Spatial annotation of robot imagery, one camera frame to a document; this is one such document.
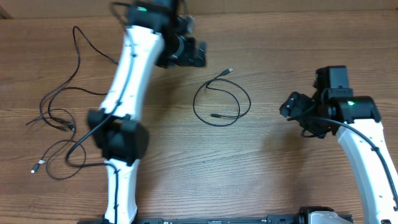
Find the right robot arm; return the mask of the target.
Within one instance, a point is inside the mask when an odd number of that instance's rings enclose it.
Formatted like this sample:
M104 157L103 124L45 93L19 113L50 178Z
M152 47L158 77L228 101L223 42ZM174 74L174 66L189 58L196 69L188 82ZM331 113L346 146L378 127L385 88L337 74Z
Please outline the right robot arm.
M397 171L374 100L354 95L344 65L319 68L315 76L313 96L292 92L280 114L297 121L304 138L336 136L354 174L364 222L397 223Z

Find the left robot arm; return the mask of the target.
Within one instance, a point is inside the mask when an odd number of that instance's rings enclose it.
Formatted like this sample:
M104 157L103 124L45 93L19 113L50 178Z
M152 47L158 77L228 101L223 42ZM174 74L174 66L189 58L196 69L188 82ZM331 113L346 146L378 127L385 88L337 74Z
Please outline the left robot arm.
M124 22L124 41L113 83L98 110L88 113L108 173L108 206L100 223L134 223L137 170L149 144L141 124L146 90L155 67L205 67L204 42L190 37L193 17L179 1L136 1Z

